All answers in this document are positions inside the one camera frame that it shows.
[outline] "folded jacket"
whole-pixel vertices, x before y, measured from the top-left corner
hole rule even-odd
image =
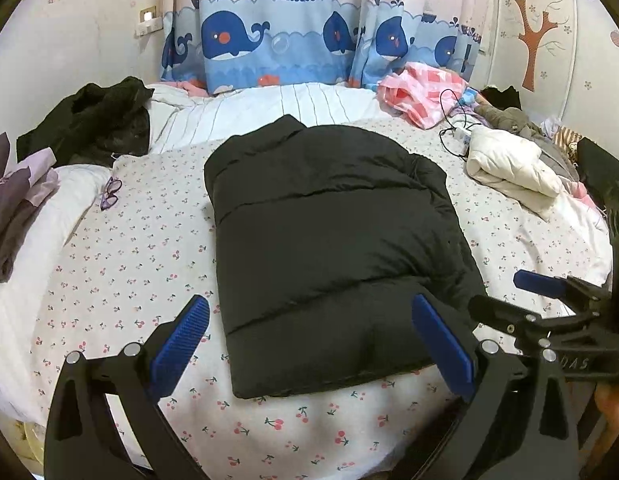
[[[483,281],[445,172],[376,133],[291,116],[207,160],[219,302],[240,398],[339,388],[431,364],[423,293],[458,309]]]
[[[465,168],[481,184],[518,200],[547,220],[563,185],[542,162],[541,153],[531,140],[504,130],[475,126]]]

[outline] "pink blanket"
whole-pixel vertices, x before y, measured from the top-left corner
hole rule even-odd
[[[200,86],[196,86],[190,81],[159,81],[161,85],[174,86],[181,90],[187,90],[187,95],[190,97],[209,97],[207,91]]]
[[[379,99],[405,112],[419,128],[436,126],[457,105],[467,82],[458,74],[423,63],[408,62],[400,74],[379,83]]]

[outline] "purple eyeglasses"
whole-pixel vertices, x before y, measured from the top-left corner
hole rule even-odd
[[[123,183],[113,176],[107,181],[106,190],[101,197],[101,211],[105,211],[118,202],[118,197],[114,194],[123,187]]]

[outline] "cartoon whale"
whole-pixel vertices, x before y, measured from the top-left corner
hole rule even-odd
[[[434,59],[439,66],[447,66],[456,50],[456,36],[445,36],[436,43],[433,51]]]
[[[249,54],[263,43],[265,31],[269,28],[269,22],[254,23],[252,33],[258,31],[260,38],[251,41],[243,21],[236,14],[218,10],[205,18],[201,25],[203,56],[223,60]]]
[[[187,59],[187,50],[189,45],[188,41],[192,41],[192,34],[189,32],[178,38],[176,43],[179,47],[185,47],[184,52],[179,54],[178,49],[176,48],[176,44],[174,43],[174,29],[168,34],[167,38],[165,38],[165,46],[163,47],[163,56],[160,59],[161,65],[163,65],[164,69],[167,69],[168,66],[173,67],[176,64],[183,63]]]
[[[356,50],[349,28],[343,17],[336,12],[327,19],[323,26],[323,41],[332,54],[344,54],[347,50]]]
[[[394,16],[382,22],[376,31],[376,53],[388,61],[403,57],[409,49],[401,21],[400,16]],[[413,43],[414,38],[409,38],[409,44]]]

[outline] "black cable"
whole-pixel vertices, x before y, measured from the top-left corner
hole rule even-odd
[[[459,104],[459,107],[461,108],[461,111],[463,112],[463,116],[464,116],[464,121],[463,121],[463,128],[465,128],[466,130],[470,130],[472,128],[472,126],[475,126],[475,124],[470,125],[469,127],[467,126],[467,112],[464,110],[464,108],[461,105],[461,101],[459,101],[458,96],[456,95],[456,92],[454,90],[452,90],[451,88],[446,88],[445,90],[443,90],[441,92],[441,94],[438,97],[438,101],[441,104],[441,110],[443,111],[443,117],[445,118],[445,120],[447,121],[447,123],[449,124],[449,128],[445,128],[444,130],[441,130],[438,134],[438,138],[441,141],[441,144],[443,145],[443,148],[445,149],[445,151],[447,153],[449,153],[450,155],[453,156],[457,156],[459,158],[462,158],[462,160],[467,160],[467,156],[465,155],[459,155],[459,153],[454,153],[451,152],[447,146],[445,146],[445,143],[443,142],[443,136],[447,133],[447,132],[453,132],[456,130],[456,126],[454,126],[453,124],[451,124],[449,122],[449,119],[447,118],[447,114],[445,113],[445,107],[443,107],[443,94],[445,92],[451,92],[452,95],[454,95],[454,98],[456,99],[456,102]]]

